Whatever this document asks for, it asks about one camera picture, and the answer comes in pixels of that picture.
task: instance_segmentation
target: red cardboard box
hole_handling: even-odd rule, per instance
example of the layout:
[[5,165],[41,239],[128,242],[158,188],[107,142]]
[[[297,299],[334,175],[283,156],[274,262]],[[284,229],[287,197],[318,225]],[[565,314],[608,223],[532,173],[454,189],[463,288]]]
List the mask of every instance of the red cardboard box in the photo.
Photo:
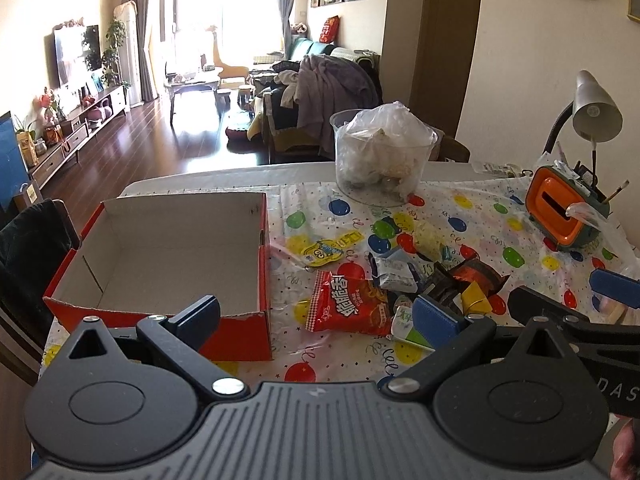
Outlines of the red cardboard box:
[[45,292],[72,332],[84,316],[110,327],[176,314],[212,294],[223,318],[200,353],[271,359],[264,193],[130,196],[100,204]]

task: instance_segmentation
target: red snack package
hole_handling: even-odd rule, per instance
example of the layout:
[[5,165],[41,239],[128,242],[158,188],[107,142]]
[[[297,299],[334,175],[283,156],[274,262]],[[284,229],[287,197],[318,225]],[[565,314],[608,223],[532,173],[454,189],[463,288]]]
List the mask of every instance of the red snack package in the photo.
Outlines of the red snack package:
[[388,335],[391,316],[386,292],[370,280],[334,276],[322,270],[316,278],[306,329]]

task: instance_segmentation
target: balloon print tablecloth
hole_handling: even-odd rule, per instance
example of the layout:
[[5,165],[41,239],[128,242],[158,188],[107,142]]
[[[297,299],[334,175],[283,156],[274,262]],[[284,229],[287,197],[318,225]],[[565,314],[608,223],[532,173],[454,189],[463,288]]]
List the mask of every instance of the balloon print tablecloth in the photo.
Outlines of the balloon print tablecloth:
[[[220,365],[255,385],[264,380],[386,381],[423,359],[426,354],[419,348],[385,337],[308,332],[306,314],[317,271],[305,268],[299,257],[318,240],[358,230],[364,240],[348,249],[343,260],[323,269],[370,277],[367,253],[383,254],[395,246],[415,253],[413,233],[421,220],[431,223],[446,240],[442,251],[446,267],[477,253],[497,272],[510,275],[499,295],[491,298],[491,316],[499,324],[515,323],[506,300],[519,285],[602,322],[588,279],[595,267],[619,269],[617,257],[600,238],[581,250],[558,252],[529,221],[524,206],[529,183],[530,178],[421,183],[410,203],[396,208],[357,203],[334,183],[225,189],[263,191],[268,196],[273,361]],[[425,260],[422,266],[425,272],[433,268]],[[54,322],[43,369],[67,337]]]

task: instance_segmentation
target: brown door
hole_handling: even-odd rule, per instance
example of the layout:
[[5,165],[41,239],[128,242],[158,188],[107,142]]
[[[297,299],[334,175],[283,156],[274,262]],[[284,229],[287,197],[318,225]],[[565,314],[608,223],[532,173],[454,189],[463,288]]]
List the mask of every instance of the brown door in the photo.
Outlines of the brown door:
[[455,137],[476,43],[480,0],[424,0],[412,112]]

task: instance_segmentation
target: metal pivot bolt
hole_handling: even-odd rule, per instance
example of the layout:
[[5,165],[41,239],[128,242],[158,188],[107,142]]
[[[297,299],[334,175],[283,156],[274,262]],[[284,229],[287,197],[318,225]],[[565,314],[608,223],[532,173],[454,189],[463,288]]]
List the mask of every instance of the metal pivot bolt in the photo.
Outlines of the metal pivot bolt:
[[391,379],[386,387],[395,394],[408,395],[417,392],[420,389],[420,383],[409,377],[396,377]]
[[225,377],[215,381],[212,389],[220,395],[235,395],[244,390],[244,383],[235,377]]

